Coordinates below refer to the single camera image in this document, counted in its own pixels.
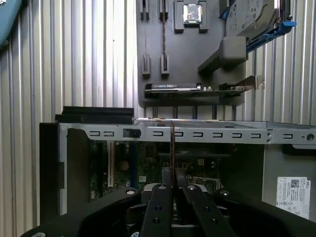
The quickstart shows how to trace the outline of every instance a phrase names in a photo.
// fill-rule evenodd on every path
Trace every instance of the sticker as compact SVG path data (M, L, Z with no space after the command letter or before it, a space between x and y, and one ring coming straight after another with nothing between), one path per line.
M139 183L146 183L146 176L139 176L138 182Z
M263 0L236 0L226 20L226 36L239 36L260 16Z
M278 177L276 206L309 219L311 182L306 177Z

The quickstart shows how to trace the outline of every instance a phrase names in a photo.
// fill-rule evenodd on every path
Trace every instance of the black plastic bracket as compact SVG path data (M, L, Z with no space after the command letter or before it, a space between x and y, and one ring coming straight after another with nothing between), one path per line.
M39 124L40 223L59 216L58 124Z
M282 152L288 156L316 156L314 145L289 145L282 146Z
M182 191L206 237L237 237L215 203L207 200L199 186L182 187Z
M139 1L140 7L140 19L143 21L144 16L146 16L146 20L149 20L149 3L148 0L141 0Z
M148 201L142 237L170 236L172 188L170 185L157 184L153 187L151 199Z
M160 58L160 68L161 68L161 76L166 78L169 76L169 55L162 55Z
M177 34L184 32L182 0L174 1L174 32Z
M207 20L207 7L206 1L199 1L199 4L202 6L202 23L199 24L198 32L206 33L208 31L208 20Z
M238 236L300 237L302 226L305 236L313 236L315 233L315 222L270 205L245 192L224 189L218 190L213 197L216 205L229 210L230 225Z
M150 78L151 60L148 54L143 55L142 75L144 78Z
M62 114L55 115L55 120L65 123L133 124L133 117L133 108L64 106Z
M34 236L98 236L112 233L121 236L116 223L126 214L126 210L139 204L141 193L134 188L123 188L92 203L87 203L74 212L59 216L24 233L21 237Z
M159 19L162 21L163 19L163 1L165 1L165 7L164 7L164 19L167 20L169 18L169 2L168 0L159 0Z
M219 68L233 69L246 60L246 38L225 37L218 50L198 67L198 73L208 76Z

